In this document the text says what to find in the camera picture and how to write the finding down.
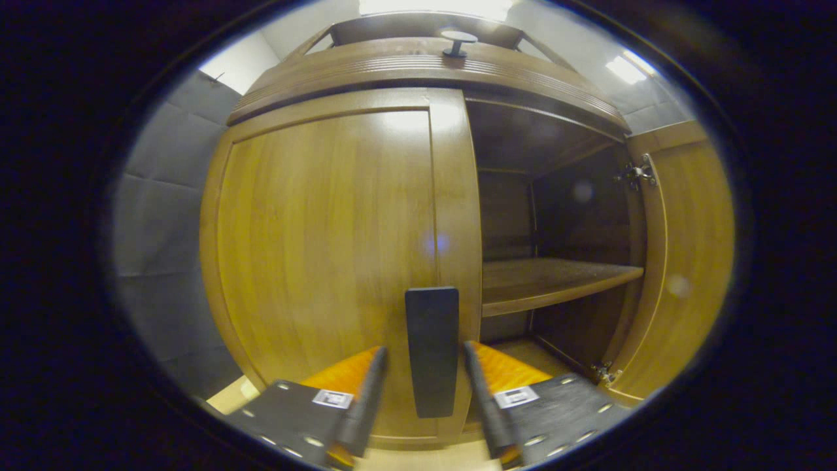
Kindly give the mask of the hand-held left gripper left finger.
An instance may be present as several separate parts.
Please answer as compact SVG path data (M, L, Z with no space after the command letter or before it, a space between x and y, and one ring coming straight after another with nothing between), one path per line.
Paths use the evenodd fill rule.
M383 395L388 349L375 346L301 382L279 379L226 423L318 468L355 468Z

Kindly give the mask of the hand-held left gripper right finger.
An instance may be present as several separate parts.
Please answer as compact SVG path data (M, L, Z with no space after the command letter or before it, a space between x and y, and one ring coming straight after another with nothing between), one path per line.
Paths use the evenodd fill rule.
M475 341L463 351L490 458L503 468L563 457L630 417L583 376L550 375Z

